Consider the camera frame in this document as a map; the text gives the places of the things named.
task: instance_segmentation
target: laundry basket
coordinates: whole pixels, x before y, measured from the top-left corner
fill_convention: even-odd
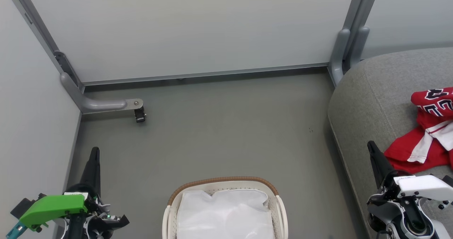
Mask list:
[[[220,177],[194,181],[180,186],[170,197],[162,222],[162,239],[176,239],[176,217],[179,204],[186,191],[205,191],[214,194],[216,191],[232,189],[257,189],[269,197],[269,210],[272,216],[275,239],[288,239],[288,219],[279,193],[268,181],[259,177],[235,176]]]

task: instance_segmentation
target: brown basket rim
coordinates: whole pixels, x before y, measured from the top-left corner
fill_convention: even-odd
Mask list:
[[[208,184],[208,183],[214,183],[214,182],[222,182],[222,181],[257,181],[261,182],[262,184],[266,185],[269,187],[269,189],[272,191],[272,193],[277,196],[279,193],[277,189],[267,180],[259,177],[253,177],[253,176],[230,176],[230,177],[217,177],[217,178],[211,178],[211,179],[205,179],[205,180],[200,180],[200,181],[193,181],[184,184],[183,186],[180,186],[176,191],[173,192],[171,195],[170,199],[168,200],[168,205],[172,205],[174,199],[176,196],[183,191],[186,188],[193,187],[193,186],[198,186],[201,184]]]

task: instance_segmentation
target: metal bar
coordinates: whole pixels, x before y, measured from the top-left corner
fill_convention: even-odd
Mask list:
[[[343,29],[351,29],[352,23],[354,22],[354,18],[356,18],[360,2],[361,0],[351,0],[348,13],[346,14],[346,19],[344,20]]]
[[[76,103],[82,114],[101,113],[120,110],[139,110],[143,107],[142,99],[94,100],[84,96],[67,73],[61,73],[60,81]]]
[[[335,41],[332,55],[330,57],[330,63],[327,67],[335,87],[337,87],[337,84],[340,82],[341,78],[343,78],[343,54],[350,34],[351,33],[348,29],[342,29],[338,33],[337,40]]]
[[[362,57],[363,48],[365,47],[365,43],[367,42],[367,37],[369,34],[369,27],[363,26],[359,28],[356,41],[353,46],[351,46],[351,51],[349,52],[346,60],[344,62],[345,68],[349,69],[353,67],[355,64],[360,62],[360,58]]]
[[[351,51],[353,50],[353,46],[357,44],[357,34],[359,30],[365,25],[367,22],[369,12],[371,12],[371,9],[373,7],[375,0],[361,0],[359,8],[357,10],[356,17],[354,18],[354,21],[352,23],[351,27],[351,38],[349,39],[347,45],[346,45],[346,52],[343,55],[343,58],[351,58]]]
[[[42,18],[39,15],[38,11],[34,7],[33,2],[31,0],[17,0],[17,2],[15,2],[15,5],[16,7],[18,7],[19,11],[21,11],[21,9],[25,11],[24,17],[26,18],[30,28],[32,29],[33,33],[38,38],[39,42],[41,43],[42,47],[44,47],[46,52],[47,52],[46,48],[50,49],[52,56],[55,58],[58,56],[61,57],[63,55],[62,59],[56,58],[56,60],[58,60],[58,63],[55,63],[52,56],[49,55],[52,61],[54,62],[55,66],[57,67],[57,70],[60,71],[60,73],[62,71],[68,73],[71,76],[74,83],[76,84],[76,86],[79,89],[82,89],[83,85],[81,84],[79,78],[77,77],[77,74],[75,73],[72,66],[69,64],[69,61],[64,55],[64,53],[59,51],[57,44],[52,38],[52,35],[50,35],[50,32],[47,29],[44,22],[42,21]]]
[[[58,51],[58,46],[53,40],[52,36],[50,35],[49,30],[47,29],[46,25],[42,21],[41,16],[39,15],[38,11],[33,5],[33,2],[31,0],[19,0],[22,6],[24,7],[25,11],[27,12],[27,15],[29,16],[30,20],[34,23],[36,28],[38,29],[39,33],[41,36],[44,38],[44,41],[46,42],[47,46],[55,52]]]

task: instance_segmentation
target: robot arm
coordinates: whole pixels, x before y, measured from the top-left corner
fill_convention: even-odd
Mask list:
[[[372,141],[368,143],[377,193],[368,202],[368,223],[388,239],[450,239],[442,223],[431,220],[421,206],[437,200],[444,209],[453,200],[453,179],[414,176],[394,170]]]
[[[11,214],[19,222],[6,235],[16,239],[26,229],[41,232],[41,226],[54,220],[64,228],[62,238],[68,239],[109,239],[113,231],[129,224],[125,215],[110,215],[110,205],[101,200],[101,167],[99,148],[92,149],[86,162],[80,183],[69,187],[61,195],[39,194],[37,200],[24,198]]]

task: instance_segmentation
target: white plastic bag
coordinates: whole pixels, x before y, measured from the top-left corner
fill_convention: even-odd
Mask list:
[[[256,189],[184,192],[178,239],[274,239],[268,196]]]

